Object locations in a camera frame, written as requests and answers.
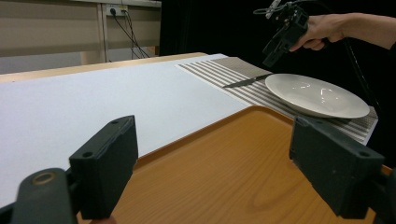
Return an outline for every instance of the finger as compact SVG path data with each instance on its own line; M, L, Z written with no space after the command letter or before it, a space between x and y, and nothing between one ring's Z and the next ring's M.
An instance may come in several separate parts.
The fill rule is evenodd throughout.
M315 46L313 46L311 49L312 50L321 50L321 49L324 49L325 46L326 46L325 43L320 42L320 43L316 44Z
M320 45L321 42L322 42L321 39L313 39L313 40L306 41L304 44L304 48L305 49L313 49L317 45Z
M294 52L297 49L299 49L302 45L304 44L304 41L302 39L298 40L291 48L289 49L290 52Z

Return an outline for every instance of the plate rim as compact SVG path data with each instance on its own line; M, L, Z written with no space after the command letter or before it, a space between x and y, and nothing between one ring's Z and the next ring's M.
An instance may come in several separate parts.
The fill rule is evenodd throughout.
M334 114L332 112L326 112L326 111L322 111L322 110L317 111L315 109L312 109L312 108L309 108L309 107L306 107L306 106L303 106L303 105L295 104L295 103L291 102L290 100L286 99L283 95L280 95L278 91L274 90L274 86L273 86L272 82L274 82L274 78L280 77L280 76L286 76L286 77L295 76L295 77L298 77L298 78L306 78L306 79L315 80L315 81L318 81L318 82L325 83L326 85L334 86L335 88L338 88L338 89L340 89L342 91L348 92L351 95L355 96L359 101L361 101L361 103L363 105L365 105L367 112L365 111L364 113L361 113L360 116L349 116L349 115L344 115L343 116L343 115ZM311 115L311 116L316 116L316 117L320 117L320 118L358 119L358 118L363 118L363 117L367 116L370 113L370 106L368 106L367 103L364 102L358 95L356 95L355 93L353 93L351 91L348 91L348 90L346 90L346 89L344 89L344 88L342 88L340 86L332 84L331 82L324 81L324 80L321 80L321 79L318 79L318 78L308 77L308 76L303 76L303 75L298 75L298 74L290 74L290 73L276 73L276 74L273 74L273 75L271 75L271 76L269 76L268 78L265 79L265 86L267 87L267 89L271 93L273 93L275 96L277 96L280 100L284 101L284 103L287 106L291 107L290 105L294 105L296 107L300 107L303 110L309 111L310 114L311 113L315 114L315 115ZM293 109L296 110L299 113L307 114L307 113L305 113L305 112L303 112L303 111L301 111L299 109L296 109L296 108L293 108Z

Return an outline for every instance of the human hand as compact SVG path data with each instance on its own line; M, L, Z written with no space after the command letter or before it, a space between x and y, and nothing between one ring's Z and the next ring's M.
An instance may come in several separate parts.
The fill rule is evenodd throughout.
M325 41L323 41L325 38L332 43L343 39L345 36L340 29L340 17L339 14L310 16L308 30L290 48L290 51L295 51L300 47L320 50L326 46Z
M90 224L117 224L114 217L92 220Z

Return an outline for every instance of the wire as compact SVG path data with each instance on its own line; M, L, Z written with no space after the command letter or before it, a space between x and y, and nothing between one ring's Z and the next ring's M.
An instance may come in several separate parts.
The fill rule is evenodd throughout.
M257 10L253 11L253 14L255 15L261 15L261 14L266 14L268 12L277 12L281 11L285 7L290 7L296 4L304 3L304 2L311 2L311 3L316 3L322 7L324 7L326 10L328 10L330 13L334 13L329 7L327 7L323 2L318 1L318 0L297 0L294 2L288 2L285 5L282 5L280 7L274 7L274 8L260 8ZM366 77L364 76L363 72L361 71L361 67L358 64L358 60L355 57L355 53L353 52L352 46L349 43L348 38L344 38L343 43L346 47L346 53L347 56L349 57L349 60L352 63L353 70L355 71L355 75L358 78L359 83L361 84L361 87L363 88L364 93L366 94L366 97L368 98L370 104L375 108L375 112L377 113L378 117L382 117L382 108L379 105L378 100L375 98L375 95L370 89L370 86L368 82L366 81Z
M140 51L141 57L144 58L145 55L146 55L146 57L149 58L149 56L147 55L147 53L146 53L145 51L143 51L143 50L140 48L140 46L137 44L136 37L135 37L135 35L134 35L134 31L133 31L133 28L132 28L132 21L131 21L131 18L130 18L130 16L129 16L129 14L128 14L128 11L123 10L122 12L124 12L125 15L126 15L127 21L128 21L128 23L129 23L129 27L130 27L130 29L131 29L131 34L129 34L129 33L123 28L123 26L120 24L119 20L117 20L116 15L113 14L113 18L114 18L114 20L117 22L117 24L119 25L119 27L122 29L122 31L123 31L123 32L129 37L129 39L132 41L132 47L131 47L132 53L133 53L137 58L140 59L140 57L134 52L134 46L137 46L137 48L138 48L139 51Z
M102 17L102 20L104 19L104 11L103 11L103 4L100 4L100 9L101 9L101 11L102 11L102 14L101 14L101 17ZM102 22L102 36L106 36L105 35L105 30L106 30L106 28L105 28L105 23L104 22ZM103 38L103 48L104 48L104 50L105 50L105 62L107 62L107 45L106 45L106 39L105 38Z
M253 14L262 15L262 14L266 14L266 13L269 13L269 12L278 12L278 11L283 10L283 8L285 8L285 7L291 7L293 5L297 5L297 4L302 3L302 2L315 2L315 1L317 1L317 0L297 0L297 1L294 1L294 2L287 2L286 4L284 4L282 6L278 6L278 7L267 7L267 8L256 9L256 10L253 11Z
M125 16L126 16L126 18L127 18L127 21L129 22L129 27L130 27L130 29L131 29L131 34L132 34L133 42L134 42L134 44L137 46L137 48L139 49L139 52L140 52L141 57L144 58L144 57L145 57L144 55L146 55L146 57L149 58L149 56L147 55L147 53L146 53L145 51L143 51L142 48L140 48L139 44L137 43L136 36L134 35L134 29L133 29L133 27L132 27L132 20L131 20L131 17L130 17L130 15L129 15L128 11L123 10L123 12L125 13Z

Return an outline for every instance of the orange tray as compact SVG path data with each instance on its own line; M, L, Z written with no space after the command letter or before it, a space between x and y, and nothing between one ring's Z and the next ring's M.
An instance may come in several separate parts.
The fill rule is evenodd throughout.
M373 223L336 217L289 159L293 120L254 105L140 158L119 223Z

